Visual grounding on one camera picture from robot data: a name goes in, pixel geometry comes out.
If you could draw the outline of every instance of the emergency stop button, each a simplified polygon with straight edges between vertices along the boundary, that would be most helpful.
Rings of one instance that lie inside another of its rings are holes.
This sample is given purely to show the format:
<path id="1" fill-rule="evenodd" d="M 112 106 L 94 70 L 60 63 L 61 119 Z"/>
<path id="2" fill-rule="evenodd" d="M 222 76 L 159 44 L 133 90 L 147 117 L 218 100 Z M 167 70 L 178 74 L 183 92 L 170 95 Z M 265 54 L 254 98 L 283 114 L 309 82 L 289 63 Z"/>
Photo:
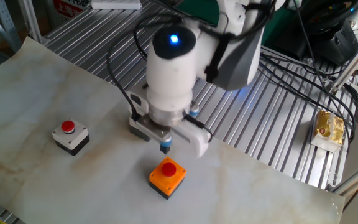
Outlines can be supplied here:
<path id="1" fill-rule="evenodd" d="M 68 120 L 68 121 L 65 121 L 62 123 L 61 128 L 62 128 L 62 131 L 64 131 L 64 133 L 71 134 L 75 130 L 75 124 L 74 124 L 74 122 Z"/>
<path id="2" fill-rule="evenodd" d="M 172 177 L 176 174 L 177 167 L 173 165 L 171 162 L 167 162 L 162 166 L 161 171 L 165 177 Z"/>

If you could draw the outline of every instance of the yellow food package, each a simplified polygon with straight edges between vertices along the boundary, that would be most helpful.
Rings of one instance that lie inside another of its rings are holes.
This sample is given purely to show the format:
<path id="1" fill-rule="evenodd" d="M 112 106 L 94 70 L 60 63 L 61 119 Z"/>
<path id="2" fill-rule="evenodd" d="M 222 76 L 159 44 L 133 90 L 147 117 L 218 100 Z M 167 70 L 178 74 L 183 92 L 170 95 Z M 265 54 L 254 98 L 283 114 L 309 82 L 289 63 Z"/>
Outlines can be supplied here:
<path id="1" fill-rule="evenodd" d="M 344 122 L 334 114 L 319 111 L 314 126 L 314 137 L 311 144 L 330 152 L 336 152 L 342 146 Z"/>

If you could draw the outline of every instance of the black button base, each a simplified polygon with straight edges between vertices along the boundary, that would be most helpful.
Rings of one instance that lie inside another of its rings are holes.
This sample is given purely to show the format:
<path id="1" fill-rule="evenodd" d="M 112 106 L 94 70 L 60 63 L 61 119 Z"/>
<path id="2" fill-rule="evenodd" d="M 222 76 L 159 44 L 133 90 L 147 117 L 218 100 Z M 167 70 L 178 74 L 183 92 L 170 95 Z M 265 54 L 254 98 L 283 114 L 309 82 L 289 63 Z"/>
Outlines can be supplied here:
<path id="1" fill-rule="evenodd" d="M 55 140 L 56 145 L 62 148 L 64 151 L 70 153 L 70 155 L 75 156 L 77 153 L 90 141 L 90 136 L 87 135 L 73 150 L 67 148 L 66 146 L 60 144 L 58 141 Z"/>

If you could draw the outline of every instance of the green object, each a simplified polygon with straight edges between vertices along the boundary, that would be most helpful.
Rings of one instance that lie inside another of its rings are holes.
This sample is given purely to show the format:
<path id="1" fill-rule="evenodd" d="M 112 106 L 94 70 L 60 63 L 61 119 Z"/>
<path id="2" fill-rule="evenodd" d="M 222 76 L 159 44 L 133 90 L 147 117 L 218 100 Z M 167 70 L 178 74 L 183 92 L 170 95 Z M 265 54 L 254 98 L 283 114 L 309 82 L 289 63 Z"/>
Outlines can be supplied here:
<path id="1" fill-rule="evenodd" d="M 218 24 L 219 6 L 216 0 L 183 0 L 175 8 L 211 24 Z"/>
<path id="2" fill-rule="evenodd" d="M 262 37 L 262 45 L 270 47 L 276 38 L 287 28 L 287 25 L 293 19 L 295 11 L 282 7 L 275 11 L 273 18 L 266 24 L 264 35 Z"/>

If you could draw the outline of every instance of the table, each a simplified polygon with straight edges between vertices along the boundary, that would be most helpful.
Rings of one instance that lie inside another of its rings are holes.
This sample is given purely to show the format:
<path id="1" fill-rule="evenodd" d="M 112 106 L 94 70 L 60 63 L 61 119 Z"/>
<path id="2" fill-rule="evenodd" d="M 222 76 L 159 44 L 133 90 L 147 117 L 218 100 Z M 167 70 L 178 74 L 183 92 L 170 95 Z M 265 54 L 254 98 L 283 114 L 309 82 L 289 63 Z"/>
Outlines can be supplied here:
<path id="1" fill-rule="evenodd" d="M 0 205 L 31 223 L 339 223 L 344 198 L 301 183 L 214 138 L 165 200 L 147 177 L 158 143 L 129 132 L 119 90 L 31 39 L 0 66 Z M 91 141 L 71 156 L 51 131 L 71 117 Z"/>
<path id="2" fill-rule="evenodd" d="M 164 7 L 150 1 L 142 1 L 142 5 L 139 11 L 85 10 L 46 36 L 48 42 L 45 46 L 111 82 L 105 61 L 109 44 L 144 15 L 167 12 Z M 138 33 L 140 43 L 146 50 L 158 28 Z M 262 52 L 282 56 L 266 48 Z M 112 55 L 111 64 L 120 84 L 127 90 L 145 78 L 145 62 L 137 52 L 131 35 L 122 39 Z M 316 77 L 301 67 L 286 62 L 280 64 L 319 84 Z M 319 68 L 328 73 L 341 69 L 326 62 L 320 63 Z M 279 70 L 276 72 L 297 87 L 301 83 L 298 78 L 287 76 Z M 328 102 L 328 98 L 316 88 L 304 83 L 300 88 L 320 103 Z M 337 96 L 354 110 L 347 93 L 339 92 Z M 317 109 L 277 88 L 260 73 L 256 74 L 249 86 L 237 91 L 224 91 L 199 80 L 194 87 L 194 100 L 201 109 L 197 118 L 206 123 L 215 137 L 236 149 L 296 180 L 322 189 L 328 185 L 335 186 L 342 180 L 347 147 L 333 154 L 310 145 L 310 122 Z"/>

